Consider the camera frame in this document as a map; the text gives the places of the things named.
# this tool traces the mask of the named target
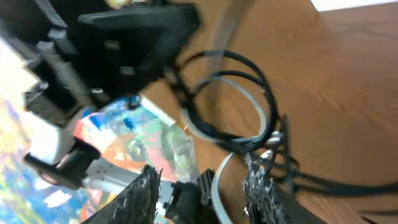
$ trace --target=white wall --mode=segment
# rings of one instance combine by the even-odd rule
[[[330,11],[336,9],[346,9],[351,7],[371,6],[375,4],[385,4],[398,2],[398,0],[311,0],[315,8],[320,11]]]

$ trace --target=wooden table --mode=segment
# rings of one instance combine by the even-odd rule
[[[209,31],[225,1],[197,1],[206,29],[193,40],[207,48]],[[266,73],[281,113],[291,124],[293,156],[309,174],[351,184],[383,184],[398,179],[398,4],[319,14],[309,0],[258,0],[245,18],[231,50]],[[242,68],[227,63],[233,68]],[[204,76],[203,64],[185,72],[188,82]],[[240,81],[260,97],[251,84]],[[223,90],[219,107],[234,133],[258,128],[254,109],[235,91]],[[164,83],[146,95],[181,123],[178,106]],[[200,170],[216,169],[227,153],[195,138]],[[241,161],[227,167],[220,190],[235,223],[244,208]],[[300,192],[300,203],[327,223],[364,223],[358,210],[398,208],[394,195],[330,198]],[[371,217],[398,223],[393,217]]]

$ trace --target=colorful painted surface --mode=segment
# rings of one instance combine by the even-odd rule
[[[22,163],[33,129],[38,128],[22,109],[21,93],[35,83],[22,67],[0,42],[0,223],[80,223],[115,195],[49,185]],[[153,110],[129,111],[117,101],[104,113],[87,113],[75,134],[125,169],[139,172],[147,163],[163,169],[166,180],[198,177],[192,139]],[[161,217],[156,222],[167,223]]]

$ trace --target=white cable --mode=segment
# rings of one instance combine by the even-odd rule
[[[220,192],[218,191],[218,187],[220,185],[221,173],[225,168],[225,166],[227,165],[229,159],[232,157],[232,155],[233,153],[224,158],[224,160],[218,167],[216,174],[213,178],[213,181],[211,183],[211,201],[213,203],[214,211],[216,212],[218,220],[220,221],[221,224],[232,224],[232,221],[229,218],[229,215],[226,212],[223,203],[221,202]]]
[[[231,87],[239,90],[241,93],[243,93],[246,98],[248,98],[250,100],[250,102],[253,104],[253,106],[256,108],[259,117],[260,117],[260,130],[258,135],[261,135],[261,133],[263,133],[264,131],[266,131],[267,128],[267,118],[266,118],[266,114],[264,112],[264,110],[261,108],[260,104],[254,99],[254,97],[247,91],[245,90],[241,85],[237,84],[236,82],[226,79],[226,78],[222,78],[222,77],[212,77],[212,79],[218,79],[222,82],[225,82],[226,84],[230,85]],[[188,126],[190,128],[190,131],[197,135],[198,137],[211,141],[211,142],[220,142],[219,139],[213,138],[203,132],[201,132],[196,125],[192,122],[192,120],[189,117],[189,113],[187,109],[181,109],[181,117],[183,118],[182,121],[185,123],[186,126]],[[239,138],[239,139],[234,139],[234,141],[246,141],[246,140],[250,140],[253,139],[255,140],[256,138],[258,138],[257,136],[251,137],[251,138]]]

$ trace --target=cable bundle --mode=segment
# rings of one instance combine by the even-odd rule
[[[313,175],[300,172],[299,163],[290,155],[288,119],[286,116],[279,116],[276,100],[274,98],[274,95],[272,94],[272,90],[264,73],[259,69],[257,65],[248,60],[246,57],[243,57],[242,55],[234,52],[230,52],[228,50],[222,52],[220,52],[219,50],[204,51],[191,56],[188,60],[182,63],[180,67],[178,67],[177,71],[183,69],[189,63],[199,58],[217,57],[220,56],[220,53],[222,53],[222,55],[226,58],[230,58],[245,64],[258,75],[258,78],[248,73],[237,70],[223,70],[211,74],[206,80],[200,82],[195,88],[193,88],[192,91],[187,91],[186,87],[184,87],[184,92],[187,93],[187,95],[185,101],[180,105],[182,105],[182,115],[188,123],[192,132],[194,132],[203,139],[214,142],[215,144],[219,145],[219,147],[225,149],[228,152],[232,152],[240,156],[249,156],[252,162],[260,162],[262,165],[267,167],[264,173],[265,177],[273,179],[276,183],[285,184],[289,192],[292,194],[298,190],[307,190],[318,194],[337,197],[365,197],[380,194],[396,194],[398,192],[398,182],[378,186],[352,185],[343,184],[332,180],[326,180],[321,177],[315,177]],[[244,78],[261,87],[262,90],[264,90],[264,98],[269,104],[269,119],[265,119],[266,116],[264,111],[244,88],[242,88],[232,80],[225,79],[225,76]],[[212,80],[220,80],[239,90],[256,107],[261,120],[261,129],[258,136],[256,136],[255,138],[242,138],[241,136],[224,133],[218,131],[211,124],[200,119],[195,105],[193,104],[193,99]],[[266,142],[271,137],[271,134],[275,131],[277,123],[279,123],[280,126],[279,131],[280,133],[282,133],[282,140],[278,145],[266,146]],[[272,149],[273,154],[271,158],[264,159],[254,153],[255,150],[262,147]],[[278,163],[275,161],[278,154],[280,154],[284,158],[283,163]],[[284,172],[284,175],[274,175],[274,172],[272,172],[273,170],[281,170]],[[297,178],[304,180],[304,183],[307,184],[295,183],[294,180]]]

